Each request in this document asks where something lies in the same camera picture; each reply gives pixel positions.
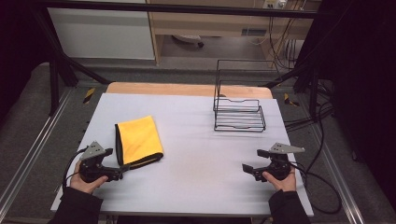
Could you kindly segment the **black curtain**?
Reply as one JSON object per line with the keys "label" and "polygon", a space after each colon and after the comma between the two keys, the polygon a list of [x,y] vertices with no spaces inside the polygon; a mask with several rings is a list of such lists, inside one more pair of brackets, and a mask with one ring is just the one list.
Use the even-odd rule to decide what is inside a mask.
{"label": "black curtain", "polygon": [[396,0],[322,0],[319,11],[319,75],[333,82],[352,148],[396,211]]}
{"label": "black curtain", "polygon": [[49,60],[30,0],[0,0],[0,122],[19,99],[32,71]]}

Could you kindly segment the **black metal frame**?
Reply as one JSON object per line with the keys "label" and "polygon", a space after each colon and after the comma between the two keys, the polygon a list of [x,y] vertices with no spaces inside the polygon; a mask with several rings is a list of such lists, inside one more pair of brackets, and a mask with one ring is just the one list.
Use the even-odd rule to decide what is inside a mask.
{"label": "black metal frame", "polygon": [[75,67],[80,72],[101,84],[110,84],[107,80],[93,71],[84,67],[82,64],[72,60],[64,53],[56,32],[50,29],[50,22],[47,22],[42,15],[48,7],[67,8],[67,9],[90,9],[90,10],[111,10],[111,11],[138,11],[155,13],[182,13],[182,14],[208,14],[208,15],[233,15],[233,16],[253,16],[268,18],[298,18],[298,19],[317,19],[330,16],[329,12],[319,11],[297,11],[279,9],[258,9],[246,7],[210,7],[210,6],[188,6],[188,5],[169,5],[169,4],[140,4],[140,3],[120,3],[120,2],[97,2],[97,1],[75,1],[75,0],[33,0],[30,9],[35,18],[36,24],[42,30],[50,46],[50,90],[52,116],[60,106],[58,77],[64,80],[68,87],[75,87],[78,79],[71,69]]}

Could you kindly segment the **office chair base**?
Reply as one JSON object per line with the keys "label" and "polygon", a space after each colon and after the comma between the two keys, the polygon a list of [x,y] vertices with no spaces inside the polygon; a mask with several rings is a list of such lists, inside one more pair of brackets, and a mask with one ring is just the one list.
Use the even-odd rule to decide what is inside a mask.
{"label": "office chair base", "polygon": [[205,45],[202,42],[202,38],[198,35],[174,35],[174,38],[182,42],[196,44],[199,48]]}

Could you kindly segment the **person's left hand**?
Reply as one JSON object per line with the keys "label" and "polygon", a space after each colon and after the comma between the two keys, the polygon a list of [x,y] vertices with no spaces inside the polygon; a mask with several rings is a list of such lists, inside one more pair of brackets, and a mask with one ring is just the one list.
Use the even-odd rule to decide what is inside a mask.
{"label": "person's left hand", "polygon": [[91,183],[87,183],[80,177],[79,166],[80,166],[80,161],[78,161],[76,163],[74,175],[71,177],[71,180],[70,180],[70,187],[72,189],[76,189],[81,192],[92,194],[95,189],[100,188],[108,180],[108,177],[106,175],[104,175],[104,176],[97,178],[96,180],[94,180]]}

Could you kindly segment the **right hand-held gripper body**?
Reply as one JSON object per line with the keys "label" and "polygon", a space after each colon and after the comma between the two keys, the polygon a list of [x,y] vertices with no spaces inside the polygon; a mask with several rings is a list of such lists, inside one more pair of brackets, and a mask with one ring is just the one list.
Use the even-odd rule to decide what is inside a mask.
{"label": "right hand-held gripper body", "polygon": [[305,152],[304,147],[295,147],[282,143],[275,143],[271,146],[269,150],[271,153],[268,158],[271,162],[265,167],[264,172],[268,172],[278,180],[285,179],[290,173],[290,153],[303,153]]}

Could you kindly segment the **white cabinet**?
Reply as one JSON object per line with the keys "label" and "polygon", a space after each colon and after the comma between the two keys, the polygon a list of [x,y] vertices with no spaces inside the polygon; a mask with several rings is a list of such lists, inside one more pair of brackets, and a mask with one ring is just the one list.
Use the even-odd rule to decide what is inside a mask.
{"label": "white cabinet", "polygon": [[50,8],[49,14],[69,57],[154,59],[147,12]]}

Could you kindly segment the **light wooden desk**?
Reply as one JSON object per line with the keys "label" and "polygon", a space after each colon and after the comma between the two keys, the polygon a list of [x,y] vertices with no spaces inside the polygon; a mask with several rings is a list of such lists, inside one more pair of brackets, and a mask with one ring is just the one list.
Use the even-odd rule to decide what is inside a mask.
{"label": "light wooden desk", "polygon": [[[263,0],[146,0],[149,4],[210,7],[263,8]],[[321,0],[288,0],[280,10],[317,11]],[[304,40],[311,19],[253,16],[155,13],[148,14],[151,32],[160,35],[243,36],[262,48],[266,59],[274,61],[290,40]]]}

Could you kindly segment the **yellow cloth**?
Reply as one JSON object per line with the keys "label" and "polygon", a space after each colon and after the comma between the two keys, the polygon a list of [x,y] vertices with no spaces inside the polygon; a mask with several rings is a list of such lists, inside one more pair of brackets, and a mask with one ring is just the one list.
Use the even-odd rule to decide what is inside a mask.
{"label": "yellow cloth", "polygon": [[152,116],[117,123],[115,131],[119,166],[133,170],[163,158],[163,146]]}

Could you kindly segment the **white table cover sheet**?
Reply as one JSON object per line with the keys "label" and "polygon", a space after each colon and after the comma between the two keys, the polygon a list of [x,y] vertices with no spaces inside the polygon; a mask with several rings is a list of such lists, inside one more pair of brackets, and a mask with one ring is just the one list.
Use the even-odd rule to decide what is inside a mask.
{"label": "white table cover sheet", "polygon": [[164,156],[128,171],[122,180],[95,191],[102,213],[124,216],[264,217],[274,188],[245,173],[243,165],[263,167],[258,149],[289,141],[278,104],[262,99],[262,133],[217,132],[213,100],[200,96],[105,93],[82,138],[115,145],[119,122],[153,117]]}

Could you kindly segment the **aluminium floor rail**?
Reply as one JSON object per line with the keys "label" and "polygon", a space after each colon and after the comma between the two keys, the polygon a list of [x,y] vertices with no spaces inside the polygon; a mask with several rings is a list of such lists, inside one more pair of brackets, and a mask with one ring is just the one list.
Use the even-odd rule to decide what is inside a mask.
{"label": "aluminium floor rail", "polygon": [[346,216],[350,224],[364,224],[364,218],[361,214],[361,210],[357,206],[354,197],[347,185],[344,176],[334,160],[329,147],[327,146],[324,139],[324,132],[320,129],[318,124],[312,125],[312,133],[318,141],[319,147],[321,148],[321,157],[331,177],[332,183],[338,190],[341,198],[341,202],[346,213]]}
{"label": "aluminium floor rail", "polygon": [[21,186],[23,185],[25,179],[32,170],[32,167],[35,164],[35,161],[37,160],[38,156],[40,155],[44,145],[46,145],[52,133],[52,130],[54,129],[60,116],[64,112],[64,109],[68,104],[70,96],[74,93],[74,91],[75,90],[71,88],[67,88],[64,91],[59,101],[60,103],[59,107],[55,110],[53,115],[47,118],[43,128],[40,130],[37,138],[30,146],[17,172],[15,173],[15,175],[12,177],[11,181],[7,185],[4,193],[0,196],[0,220],[5,218],[9,208],[11,207],[16,196],[21,190]]}

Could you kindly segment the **person's right hand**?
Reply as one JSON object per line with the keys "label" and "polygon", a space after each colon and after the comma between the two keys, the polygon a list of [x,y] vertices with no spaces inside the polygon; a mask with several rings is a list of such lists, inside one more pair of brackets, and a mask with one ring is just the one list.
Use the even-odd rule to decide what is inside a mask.
{"label": "person's right hand", "polygon": [[295,169],[292,168],[288,176],[283,180],[278,180],[268,172],[263,172],[262,176],[271,183],[276,191],[283,190],[287,191],[295,191],[296,190],[296,177],[295,177]]}

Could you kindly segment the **white power strip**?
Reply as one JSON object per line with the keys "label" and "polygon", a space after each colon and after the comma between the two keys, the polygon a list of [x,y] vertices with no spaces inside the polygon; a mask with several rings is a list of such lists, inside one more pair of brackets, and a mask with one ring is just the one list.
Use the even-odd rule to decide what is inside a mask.
{"label": "white power strip", "polygon": [[263,8],[282,9],[286,6],[288,0],[263,0]]}

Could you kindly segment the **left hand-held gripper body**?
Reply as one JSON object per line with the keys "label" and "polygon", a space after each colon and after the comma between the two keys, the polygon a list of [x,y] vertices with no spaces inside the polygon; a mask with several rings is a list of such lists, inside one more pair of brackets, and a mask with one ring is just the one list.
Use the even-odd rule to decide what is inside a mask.
{"label": "left hand-held gripper body", "polygon": [[97,178],[106,175],[109,182],[111,169],[105,167],[102,162],[105,156],[105,149],[98,142],[93,141],[80,157],[79,174],[87,183],[91,183]]}

